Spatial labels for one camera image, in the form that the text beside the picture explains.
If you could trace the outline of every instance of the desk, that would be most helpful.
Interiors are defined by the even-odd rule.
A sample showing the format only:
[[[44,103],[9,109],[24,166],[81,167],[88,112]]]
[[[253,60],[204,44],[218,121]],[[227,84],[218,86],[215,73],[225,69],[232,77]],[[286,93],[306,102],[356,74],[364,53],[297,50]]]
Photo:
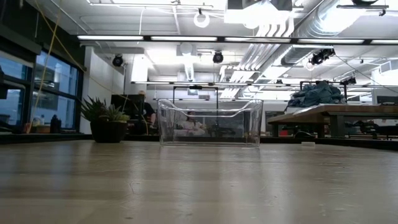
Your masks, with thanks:
[[[274,126],[274,137],[278,137],[280,124],[313,124],[317,127],[318,137],[323,138],[324,125],[330,124],[330,134],[333,138],[345,137],[345,121],[358,119],[398,118],[398,106],[368,106],[368,105],[319,105],[274,118],[268,123]]]

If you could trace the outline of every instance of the table leg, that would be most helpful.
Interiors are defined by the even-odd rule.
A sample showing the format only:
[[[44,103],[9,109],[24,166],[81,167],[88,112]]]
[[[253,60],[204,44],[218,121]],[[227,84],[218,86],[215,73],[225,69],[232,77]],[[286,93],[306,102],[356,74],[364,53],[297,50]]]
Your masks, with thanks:
[[[278,124],[272,125],[272,137],[279,137],[279,125]]]
[[[325,125],[318,124],[315,128],[318,133],[318,138],[324,138],[325,137]]]
[[[330,116],[330,134],[332,138],[345,138],[344,116]]]

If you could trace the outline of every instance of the clear plastic container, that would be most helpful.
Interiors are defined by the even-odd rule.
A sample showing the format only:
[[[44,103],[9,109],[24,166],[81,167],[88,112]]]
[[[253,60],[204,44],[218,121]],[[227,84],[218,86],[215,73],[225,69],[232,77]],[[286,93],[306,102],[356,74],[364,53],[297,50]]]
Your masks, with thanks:
[[[260,145],[262,100],[232,110],[181,109],[158,100],[160,144],[163,146]]]

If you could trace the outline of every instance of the yellow cable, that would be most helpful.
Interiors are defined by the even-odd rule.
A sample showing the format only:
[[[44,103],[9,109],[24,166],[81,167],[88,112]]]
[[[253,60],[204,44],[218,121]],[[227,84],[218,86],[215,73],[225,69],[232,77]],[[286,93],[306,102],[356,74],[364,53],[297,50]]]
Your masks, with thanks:
[[[35,0],[35,3],[36,3],[37,9],[39,10],[40,14],[41,14],[42,17],[43,17],[43,20],[45,21],[45,23],[47,24],[47,26],[49,27],[49,29],[50,29],[51,32],[53,33],[53,37],[55,36],[55,38],[56,38],[56,40],[58,41],[58,43],[61,45],[61,47],[62,47],[62,48],[64,49],[64,51],[67,53],[67,55],[72,59],[73,63],[75,63],[75,65],[76,65],[81,71],[83,71],[83,73],[86,73],[87,71],[86,71],[85,69],[83,69],[83,66],[81,66],[80,63],[78,63],[78,62],[75,60],[75,58],[73,58],[73,56],[70,54],[70,52],[68,51],[68,49],[64,46],[64,44],[61,42],[61,40],[60,40],[60,39],[58,38],[58,36],[56,35],[55,31],[56,31],[56,28],[57,28],[57,25],[58,25],[58,20],[57,20],[57,25],[55,26],[55,30],[53,30],[52,27],[51,27],[51,25],[50,25],[50,23],[48,22],[47,18],[45,17],[43,11],[41,10],[41,8],[40,8],[40,6],[39,6],[37,0]],[[99,86],[101,86],[101,87],[104,88],[105,90],[110,91],[112,94],[118,95],[118,96],[120,96],[121,98],[124,98],[124,99],[126,99],[126,100],[130,100],[129,98],[127,98],[127,97],[125,97],[125,96],[122,96],[122,95],[120,95],[120,94],[117,94],[117,93],[115,93],[113,90],[110,90],[109,88],[105,87],[105,86],[102,85],[100,82],[97,82],[97,80],[95,80],[93,77],[88,76],[88,78],[90,78],[91,80],[93,80],[95,83],[97,83]],[[147,135],[149,135],[149,132],[148,132],[148,123],[147,123],[145,117],[144,117],[142,114],[141,114],[141,117],[143,118],[143,120],[144,120],[144,122],[145,122],[145,125],[146,125],[146,128],[147,128]]]
[[[33,119],[34,119],[34,116],[36,114],[37,105],[39,104],[40,92],[42,91],[42,87],[43,87],[43,84],[44,84],[44,76],[45,76],[45,71],[47,70],[47,63],[49,62],[49,57],[50,57],[50,54],[51,54],[51,51],[52,51],[52,47],[53,47],[53,44],[54,44],[55,34],[56,34],[57,28],[58,28],[58,23],[60,22],[61,5],[62,5],[62,0],[60,0],[60,8],[58,9],[58,14],[57,14],[57,23],[55,23],[55,28],[54,28],[54,31],[53,31],[53,34],[52,34],[51,44],[50,44],[50,48],[49,48],[49,53],[47,54],[47,56],[45,58],[42,81],[40,82],[40,87],[39,87],[39,90],[37,91],[36,103],[35,103],[35,106],[33,107],[32,116],[30,117],[30,125],[29,125],[29,128],[27,129],[27,133],[28,134],[30,133],[30,130],[32,129]]]

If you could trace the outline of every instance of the blue cloth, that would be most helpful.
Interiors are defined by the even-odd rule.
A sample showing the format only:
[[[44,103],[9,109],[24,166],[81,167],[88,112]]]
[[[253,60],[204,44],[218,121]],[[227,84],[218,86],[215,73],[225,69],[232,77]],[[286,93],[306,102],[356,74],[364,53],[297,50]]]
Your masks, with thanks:
[[[344,104],[345,99],[337,87],[321,81],[317,85],[305,85],[303,90],[294,93],[293,100],[290,100],[287,106],[306,108],[320,103]]]

